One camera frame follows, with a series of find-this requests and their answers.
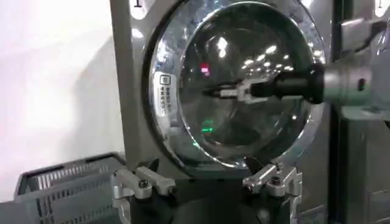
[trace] gray plastic basket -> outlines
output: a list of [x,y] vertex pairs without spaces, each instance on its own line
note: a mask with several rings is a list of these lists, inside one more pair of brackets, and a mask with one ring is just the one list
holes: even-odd
[[26,172],[15,202],[25,205],[32,224],[84,224],[110,215],[110,175],[125,165],[116,153]]

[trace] washing machine door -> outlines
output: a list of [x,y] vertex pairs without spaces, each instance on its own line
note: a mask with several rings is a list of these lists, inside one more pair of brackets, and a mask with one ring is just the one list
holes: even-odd
[[292,165],[313,140],[322,105],[301,99],[246,105],[202,91],[325,63],[321,36],[304,6],[189,0],[167,17],[155,36],[145,85],[162,150],[194,176],[246,170],[246,156]]

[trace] gray machine panel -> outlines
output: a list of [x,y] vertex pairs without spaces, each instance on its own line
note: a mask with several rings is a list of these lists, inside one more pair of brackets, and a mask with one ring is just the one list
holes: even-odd
[[[355,0],[355,16],[390,19],[388,1]],[[367,190],[369,191],[369,223],[390,222],[390,129],[382,121],[368,123]]]
[[[145,116],[145,108],[141,95],[142,70],[145,68],[144,57],[149,44],[153,43],[152,34],[160,22],[169,14],[177,3],[175,0],[139,1],[147,7],[134,9],[137,1],[130,1],[129,10],[132,11],[132,46],[129,43],[130,32],[119,31],[115,33],[116,57],[119,79],[119,93],[121,97],[122,122],[128,167],[133,169],[140,161],[160,158],[159,172],[167,177],[186,177],[175,165],[163,156],[155,135],[150,130],[149,121]],[[330,46],[332,27],[332,0],[303,0],[309,13],[324,38],[326,46]],[[113,16],[113,27],[125,29],[125,9]],[[325,112],[321,126],[317,131],[311,149],[298,161],[297,166],[303,172],[303,203],[301,211],[326,205],[327,201],[327,149],[328,149],[328,111]]]

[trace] bolt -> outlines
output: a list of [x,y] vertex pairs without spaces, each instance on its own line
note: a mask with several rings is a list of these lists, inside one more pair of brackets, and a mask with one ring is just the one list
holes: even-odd
[[138,186],[140,188],[147,188],[149,186],[149,182],[147,180],[140,180],[140,182],[138,182]]
[[273,184],[273,185],[281,185],[281,181],[280,181],[280,177],[278,177],[278,176],[273,176],[272,178],[271,178],[271,184]]

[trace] white wall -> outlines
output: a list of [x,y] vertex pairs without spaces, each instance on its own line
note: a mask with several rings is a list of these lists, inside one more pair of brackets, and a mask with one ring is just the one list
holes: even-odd
[[0,0],[0,201],[22,172],[123,151],[108,0]]

